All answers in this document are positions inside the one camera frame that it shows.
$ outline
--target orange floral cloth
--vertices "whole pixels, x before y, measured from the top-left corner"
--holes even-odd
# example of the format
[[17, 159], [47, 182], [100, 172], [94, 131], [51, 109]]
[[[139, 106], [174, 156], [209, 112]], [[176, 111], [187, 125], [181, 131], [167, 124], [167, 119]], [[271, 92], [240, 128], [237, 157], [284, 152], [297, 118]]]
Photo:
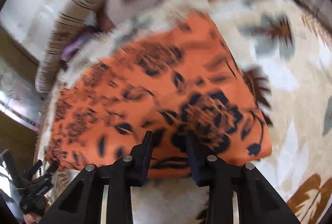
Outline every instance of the orange floral cloth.
[[68, 169], [112, 164], [153, 132], [149, 178], [190, 174], [185, 135], [226, 162], [271, 154], [267, 126], [208, 15], [139, 38], [60, 92], [47, 151]]

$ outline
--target orange fabric corner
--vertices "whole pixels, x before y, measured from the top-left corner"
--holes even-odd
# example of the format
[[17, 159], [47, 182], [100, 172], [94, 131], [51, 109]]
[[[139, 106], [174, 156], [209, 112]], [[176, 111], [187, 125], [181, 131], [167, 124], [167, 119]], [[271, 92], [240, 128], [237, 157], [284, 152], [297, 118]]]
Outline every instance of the orange fabric corner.
[[149, 178], [189, 175], [188, 130], [230, 164], [271, 154], [264, 117], [209, 16], [128, 43], [63, 89], [47, 158], [68, 169], [112, 164], [148, 130]]

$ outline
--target metal rivet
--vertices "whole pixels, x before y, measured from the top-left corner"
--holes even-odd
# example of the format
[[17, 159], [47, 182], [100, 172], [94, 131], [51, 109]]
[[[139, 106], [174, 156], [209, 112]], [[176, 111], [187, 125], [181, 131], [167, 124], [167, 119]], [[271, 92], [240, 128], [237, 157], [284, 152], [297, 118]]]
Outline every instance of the metal rivet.
[[124, 156], [124, 157], [122, 158], [122, 160], [123, 160], [124, 162], [132, 161], [132, 156], [130, 156], [130, 155], [126, 155], [126, 156]]
[[255, 168], [255, 165], [253, 165], [251, 162], [246, 163], [245, 166], [246, 166], [247, 169], [254, 169]]
[[215, 155], [208, 155], [207, 159], [208, 159], [208, 161], [212, 161], [213, 162], [213, 161], [217, 160], [217, 157]]
[[94, 170], [95, 166], [93, 164], [88, 164], [87, 166], [85, 166], [85, 169], [90, 172], [92, 170]]

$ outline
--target orange leaf print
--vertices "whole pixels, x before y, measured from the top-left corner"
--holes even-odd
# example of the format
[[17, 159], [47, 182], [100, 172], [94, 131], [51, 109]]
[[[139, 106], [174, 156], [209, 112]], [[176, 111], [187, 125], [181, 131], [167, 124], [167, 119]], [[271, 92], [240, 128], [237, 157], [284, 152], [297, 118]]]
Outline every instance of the orange leaf print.
[[302, 224], [315, 224], [332, 193], [332, 178], [321, 186], [318, 174], [310, 176], [287, 202]]

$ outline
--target person's hand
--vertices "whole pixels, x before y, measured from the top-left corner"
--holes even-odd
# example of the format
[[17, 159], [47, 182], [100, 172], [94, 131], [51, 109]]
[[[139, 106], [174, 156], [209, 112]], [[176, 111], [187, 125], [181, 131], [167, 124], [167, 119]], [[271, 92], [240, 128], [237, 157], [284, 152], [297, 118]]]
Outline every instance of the person's hand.
[[[47, 210], [50, 208], [50, 205], [49, 205], [47, 199], [45, 197], [43, 197], [43, 198], [45, 201], [45, 212], [47, 212]], [[35, 224], [35, 223], [38, 223], [42, 217], [35, 214], [34, 212], [30, 212], [26, 215], [23, 215], [23, 218], [24, 218], [24, 222], [26, 224]]]

